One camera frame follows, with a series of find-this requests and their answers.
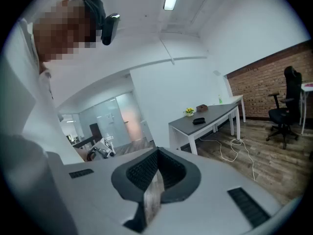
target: small potted plant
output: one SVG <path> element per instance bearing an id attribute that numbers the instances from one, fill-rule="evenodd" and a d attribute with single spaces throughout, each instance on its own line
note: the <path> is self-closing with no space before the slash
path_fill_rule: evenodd
<path id="1" fill-rule="evenodd" d="M 194 109 L 193 108 L 187 108 L 186 111 L 184 112 L 187 117 L 191 117 L 194 115 Z"/>

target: white cable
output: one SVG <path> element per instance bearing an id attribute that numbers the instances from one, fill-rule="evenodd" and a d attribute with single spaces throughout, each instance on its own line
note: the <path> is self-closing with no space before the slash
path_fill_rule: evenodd
<path id="1" fill-rule="evenodd" d="M 214 141 L 214 142 L 219 143 L 219 144 L 221 145 L 221 146 L 220 146 L 221 157 L 222 157 L 222 159 L 224 159 L 224 160 L 226 160 L 226 161 L 228 161 L 228 162 L 234 162 L 234 161 L 236 160 L 237 156 L 238 156 L 238 152 L 236 152 L 236 151 L 233 149 L 233 147 L 232 147 L 231 145 L 232 145 L 232 144 L 233 144 L 233 145 L 241 145 L 241 143 L 244 143 L 241 139 L 239 140 L 240 143 L 233 143 L 233 141 L 236 140 L 236 139 L 233 139 L 232 141 L 230 141 L 230 148 L 236 153 L 236 157 L 235 157 L 233 160 L 228 160 L 228 159 L 226 159 L 226 158 L 223 158 L 222 151 L 221 151 L 221 149 L 222 149 L 222 144 L 221 144 L 220 142 L 218 142 L 217 140 L 202 140 L 201 138 L 199 138 L 199 139 L 200 139 L 201 141 Z M 246 149 L 246 151 L 247 151 L 247 153 L 248 153 L 249 158 L 250 158 L 251 161 L 252 161 L 252 175 L 253 175 L 253 180 L 255 181 L 254 169 L 253 169 L 253 167 L 254 167 L 254 162 L 253 162 L 252 158 L 251 158 L 250 155 L 249 155 L 249 151 L 247 150 L 245 143 L 244 143 L 244 146 L 245 146 L 245 149 Z"/>

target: doorway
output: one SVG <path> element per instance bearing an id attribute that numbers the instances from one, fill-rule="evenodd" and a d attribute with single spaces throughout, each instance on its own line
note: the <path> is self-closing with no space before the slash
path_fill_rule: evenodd
<path id="1" fill-rule="evenodd" d="M 143 139 L 140 124 L 143 119 L 133 91 L 117 96 L 116 101 L 131 141 Z"/>

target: black wallet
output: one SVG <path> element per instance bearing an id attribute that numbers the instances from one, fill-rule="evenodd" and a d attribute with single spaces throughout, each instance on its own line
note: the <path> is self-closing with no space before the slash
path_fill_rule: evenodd
<path id="1" fill-rule="evenodd" d="M 202 117 L 200 118 L 195 118 L 194 121 L 192 122 L 193 124 L 201 124 L 201 123 L 205 123 L 205 119 Z"/>

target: wooden floor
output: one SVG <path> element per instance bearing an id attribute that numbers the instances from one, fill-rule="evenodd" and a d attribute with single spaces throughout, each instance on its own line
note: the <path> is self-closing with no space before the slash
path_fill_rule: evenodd
<path id="1" fill-rule="evenodd" d="M 266 141 L 266 137 L 271 133 L 272 125 L 273 123 L 269 121 L 247 120 L 243 123 L 241 120 L 240 133 L 254 161 L 256 183 L 267 189 L 285 205 L 291 199 L 303 194 L 311 176 L 313 162 L 309 160 L 309 155 L 313 150 L 313 130 L 305 130 L 303 135 L 299 135 L 298 141 L 288 136 L 287 148 L 283 150 L 282 135 Z M 291 129 L 295 133 L 301 133 L 299 125 L 294 125 Z M 235 137 L 236 135 L 230 135 L 228 122 L 218 132 L 204 139 L 218 140 L 222 144 L 223 157 L 233 160 L 236 154 L 230 148 L 230 141 Z M 196 146 L 198 155 L 230 164 L 243 175 L 253 179 L 252 162 L 243 144 L 233 145 L 239 155 L 232 163 L 221 158 L 220 144 L 217 142 L 199 141 L 196 142 Z"/>
<path id="2" fill-rule="evenodd" d="M 119 147 L 114 147 L 114 151 L 117 156 L 121 156 L 127 153 L 132 153 L 134 151 L 139 151 L 145 148 L 154 148 L 154 141 L 148 142 L 146 138 L 131 142 L 130 144 L 126 144 Z"/>

